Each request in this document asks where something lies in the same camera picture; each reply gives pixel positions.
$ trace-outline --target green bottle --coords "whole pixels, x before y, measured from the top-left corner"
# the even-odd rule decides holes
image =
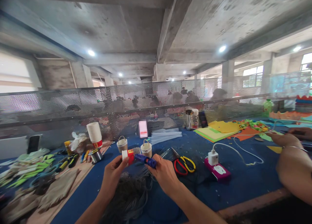
[[[263,116],[264,117],[269,117],[269,114],[272,112],[273,109],[273,102],[271,102],[271,99],[267,99],[263,103]]]

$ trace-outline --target red-handled scissors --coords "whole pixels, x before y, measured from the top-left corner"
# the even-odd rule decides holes
[[[193,173],[193,172],[195,171],[195,169],[196,169],[196,166],[195,166],[194,162],[193,162],[191,159],[189,159],[189,158],[187,158],[187,157],[185,157],[185,156],[180,156],[173,148],[172,148],[172,150],[173,150],[173,153],[175,154],[175,156],[177,157],[177,159],[176,159],[175,162],[174,162],[174,169],[175,169],[175,172],[176,172],[177,174],[183,175],[183,176],[187,175],[189,172],[190,172],[190,173]],[[192,164],[192,166],[193,166],[193,169],[192,169],[192,170],[189,169],[188,165],[186,164],[186,160],[189,161],[189,162]],[[179,165],[180,165],[180,166],[182,167],[182,169],[184,170],[184,173],[181,172],[181,171],[179,171],[178,168],[176,167],[176,163],[177,163],[177,162],[179,163]]]

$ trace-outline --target pink power strip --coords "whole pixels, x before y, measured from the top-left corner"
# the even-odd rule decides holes
[[[217,178],[218,182],[225,182],[230,180],[231,173],[225,169],[220,163],[212,166],[208,162],[208,158],[204,160],[205,166],[210,170],[211,173]]]

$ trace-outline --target perforated metal divider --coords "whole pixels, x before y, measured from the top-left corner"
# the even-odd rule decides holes
[[[285,107],[291,109],[295,95],[308,95],[311,87],[311,72],[260,78],[256,81],[254,76],[242,76],[228,83],[213,78],[2,94],[0,139],[41,135],[40,147],[55,148],[72,140],[73,131],[86,132],[88,123],[98,121],[103,139],[111,140],[121,134],[135,134],[139,119],[148,121],[149,130],[182,126],[187,108],[204,109],[208,121],[257,116],[266,98],[285,100]]]

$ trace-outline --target bracelet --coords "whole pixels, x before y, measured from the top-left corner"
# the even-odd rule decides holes
[[[300,148],[300,147],[297,147],[297,146],[287,146],[287,147],[298,148],[298,149],[301,149],[301,150],[305,151],[307,154],[309,154],[309,152],[307,150],[305,150],[303,148]]]

